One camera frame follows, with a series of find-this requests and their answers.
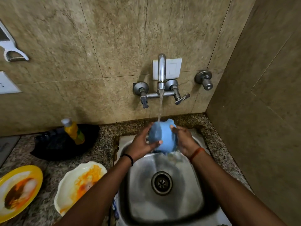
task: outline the switch plate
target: switch plate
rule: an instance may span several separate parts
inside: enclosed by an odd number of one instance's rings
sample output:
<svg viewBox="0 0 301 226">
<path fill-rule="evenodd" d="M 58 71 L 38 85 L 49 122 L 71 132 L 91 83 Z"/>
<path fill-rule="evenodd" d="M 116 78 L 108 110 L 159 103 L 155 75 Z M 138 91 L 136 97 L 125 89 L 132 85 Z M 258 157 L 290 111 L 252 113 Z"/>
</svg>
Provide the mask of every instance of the switch plate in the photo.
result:
<svg viewBox="0 0 301 226">
<path fill-rule="evenodd" d="M 19 88 L 6 76 L 3 71 L 0 71 L 0 94 L 20 93 Z"/>
<path fill-rule="evenodd" d="M 182 58 L 166 60 L 166 79 L 180 76 Z M 153 60 L 153 80 L 158 80 L 158 60 Z"/>
</svg>

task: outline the black hair tie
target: black hair tie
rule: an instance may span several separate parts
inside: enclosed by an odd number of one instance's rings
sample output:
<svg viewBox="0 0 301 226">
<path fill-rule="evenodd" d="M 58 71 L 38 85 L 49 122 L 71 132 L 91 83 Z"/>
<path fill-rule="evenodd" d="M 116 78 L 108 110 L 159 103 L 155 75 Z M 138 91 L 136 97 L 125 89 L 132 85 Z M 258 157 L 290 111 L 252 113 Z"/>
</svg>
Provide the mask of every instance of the black hair tie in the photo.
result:
<svg viewBox="0 0 301 226">
<path fill-rule="evenodd" d="M 130 160 L 131 160 L 132 166 L 134 165 L 134 160 L 133 160 L 133 158 L 132 158 L 130 155 L 128 155 L 128 154 L 122 154 L 122 156 L 127 156 L 127 157 L 129 157 Z"/>
</svg>

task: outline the hand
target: hand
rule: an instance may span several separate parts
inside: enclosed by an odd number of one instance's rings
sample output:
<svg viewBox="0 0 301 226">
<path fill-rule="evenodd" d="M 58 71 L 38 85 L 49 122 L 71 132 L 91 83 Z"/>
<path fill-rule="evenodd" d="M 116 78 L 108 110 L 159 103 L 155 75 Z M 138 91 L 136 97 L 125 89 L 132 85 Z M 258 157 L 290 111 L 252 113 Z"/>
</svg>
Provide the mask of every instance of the hand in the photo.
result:
<svg viewBox="0 0 301 226">
<path fill-rule="evenodd" d="M 143 128 L 137 134 L 137 136 L 135 136 L 133 142 L 128 146 L 128 149 L 125 152 L 132 157 L 134 162 L 136 162 L 138 159 L 141 159 L 147 153 L 151 152 L 152 149 L 163 143 L 162 140 L 151 144 L 146 143 L 145 138 L 152 125 L 153 122 L 151 122 L 147 127 Z"/>
<path fill-rule="evenodd" d="M 170 129 L 178 136 L 178 146 L 182 154 L 190 158 L 194 151 L 200 147 L 192 138 L 190 131 L 180 126 L 175 128 L 173 125 L 170 126 Z"/>
</svg>

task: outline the drain strainer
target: drain strainer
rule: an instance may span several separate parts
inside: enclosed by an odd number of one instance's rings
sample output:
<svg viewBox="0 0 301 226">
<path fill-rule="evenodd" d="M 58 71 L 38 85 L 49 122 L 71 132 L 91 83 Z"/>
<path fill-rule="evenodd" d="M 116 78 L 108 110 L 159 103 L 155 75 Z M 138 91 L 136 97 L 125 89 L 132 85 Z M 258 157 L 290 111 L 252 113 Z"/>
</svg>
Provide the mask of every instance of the drain strainer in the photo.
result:
<svg viewBox="0 0 301 226">
<path fill-rule="evenodd" d="M 159 171 L 152 177 L 151 186 L 156 194 L 167 195 L 172 189 L 172 179 L 168 173 Z"/>
</svg>

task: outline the sink basin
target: sink basin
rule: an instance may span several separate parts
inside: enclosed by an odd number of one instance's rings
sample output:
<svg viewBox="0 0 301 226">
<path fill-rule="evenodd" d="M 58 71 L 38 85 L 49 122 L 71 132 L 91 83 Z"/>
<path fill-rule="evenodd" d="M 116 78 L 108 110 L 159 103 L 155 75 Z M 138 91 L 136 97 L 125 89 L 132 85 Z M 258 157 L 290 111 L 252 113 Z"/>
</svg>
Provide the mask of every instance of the sink basin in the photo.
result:
<svg viewBox="0 0 301 226">
<path fill-rule="evenodd" d="M 204 139 L 190 129 L 208 154 Z M 117 159 L 134 136 L 119 140 Z M 150 153 L 134 163 L 121 183 L 117 208 L 121 225 L 229 224 L 210 188 L 179 151 Z"/>
</svg>

